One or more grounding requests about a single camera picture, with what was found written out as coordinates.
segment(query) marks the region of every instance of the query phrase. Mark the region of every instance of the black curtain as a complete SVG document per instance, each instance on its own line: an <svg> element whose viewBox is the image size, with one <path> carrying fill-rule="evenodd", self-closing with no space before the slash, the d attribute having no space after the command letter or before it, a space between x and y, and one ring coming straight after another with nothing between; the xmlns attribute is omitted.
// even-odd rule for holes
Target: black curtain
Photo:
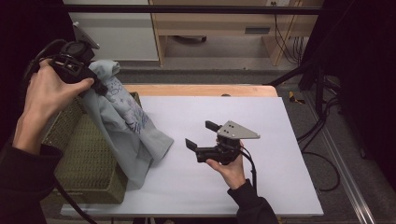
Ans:
<svg viewBox="0 0 396 224"><path fill-rule="evenodd" d="M50 41L74 40L68 13L45 12L40 6L46 3L63 1L0 1L0 146L13 133L20 115L19 87L26 65Z"/></svg>
<svg viewBox="0 0 396 224"><path fill-rule="evenodd" d="M325 2L325 7L347 9L351 1ZM356 0L337 26L324 50L319 44L339 16L320 16L304 55L319 56L327 76L341 82L341 101L351 129L368 158L376 160L396 189L396 3Z"/></svg>

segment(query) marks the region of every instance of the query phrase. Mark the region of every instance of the wooden cabinet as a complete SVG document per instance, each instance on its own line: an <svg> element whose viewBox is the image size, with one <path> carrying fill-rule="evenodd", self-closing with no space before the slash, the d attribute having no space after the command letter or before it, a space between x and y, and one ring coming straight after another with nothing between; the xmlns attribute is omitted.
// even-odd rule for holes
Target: wooden cabinet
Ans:
<svg viewBox="0 0 396 224"><path fill-rule="evenodd" d="M153 5L193 5L193 6L257 6L265 7L270 0L152 0ZM320 7L322 0L290 0L290 7ZM310 36L317 16L276 16L277 28L284 39L290 36ZM278 65L283 51L275 40L275 15L253 14L153 14L153 23L158 36L160 61L168 35L260 35L270 55L273 65Z"/></svg>

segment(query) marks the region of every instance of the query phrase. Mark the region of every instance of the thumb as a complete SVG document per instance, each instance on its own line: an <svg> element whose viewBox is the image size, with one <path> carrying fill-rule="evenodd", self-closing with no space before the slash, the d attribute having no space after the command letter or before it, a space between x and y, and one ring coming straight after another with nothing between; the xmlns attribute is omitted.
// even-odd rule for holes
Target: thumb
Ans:
<svg viewBox="0 0 396 224"><path fill-rule="evenodd" d="M75 84L70 84L72 87L72 91L76 94L81 93L82 91L86 91L87 89L90 88L90 86L93 84L94 80L91 77L82 79L80 82L75 83Z"/></svg>
<svg viewBox="0 0 396 224"><path fill-rule="evenodd" d="M211 159L207 159L206 164L208 164L210 167L212 167L212 169L214 169L215 171L220 172L221 166L218 162L213 161Z"/></svg>

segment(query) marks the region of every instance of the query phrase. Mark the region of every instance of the metal rail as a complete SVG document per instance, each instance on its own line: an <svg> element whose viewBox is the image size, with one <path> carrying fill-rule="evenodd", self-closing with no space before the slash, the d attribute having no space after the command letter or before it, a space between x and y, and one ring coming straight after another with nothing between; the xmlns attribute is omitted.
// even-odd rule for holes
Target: metal rail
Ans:
<svg viewBox="0 0 396 224"><path fill-rule="evenodd" d="M315 117L315 120L318 120L318 114L316 113L312 93L307 93L306 91L303 91L303 95L308 103L309 108L312 111L312 114ZM332 161L334 161L335 167L337 167L338 171L340 172L341 181L343 183L344 189L347 196L349 197L350 202L352 203L352 206L356 212L359 221L361 222L361 224L375 224L375 219L370 211L370 208L364 200L361 194L361 190L356 184L352 173L350 173L346 163L341 157L341 154L338 151L336 144L332 140L332 136L330 135L329 130L326 128L326 125L322 129L322 134L323 140L327 145L329 154L332 157Z"/></svg>
<svg viewBox="0 0 396 224"><path fill-rule="evenodd" d="M86 13L201 13L201 14L276 14L323 15L340 13L322 7L238 7L238 6L182 6L182 5L59 5L41 6L44 10Z"/></svg>

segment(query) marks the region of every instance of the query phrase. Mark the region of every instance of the black sleeve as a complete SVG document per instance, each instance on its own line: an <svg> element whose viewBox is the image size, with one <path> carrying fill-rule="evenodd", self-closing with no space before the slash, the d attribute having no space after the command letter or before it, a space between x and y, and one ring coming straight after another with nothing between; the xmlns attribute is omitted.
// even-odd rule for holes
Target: black sleeve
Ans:
<svg viewBox="0 0 396 224"><path fill-rule="evenodd" d="M6 154L0 162L0 223L45 223L39 202L55 187L53 172L62 151L44 145L40 155L11 145L3 150Z"/></svg>
<svg viewBox="0 0 396 224"><path fill-rule="evenodd" d="M229 189L228 194L239 205L236 218L240 224L277 224L276 215L271 205L263 198L259 197L250 181L242 185L239 189Z"/></svg>

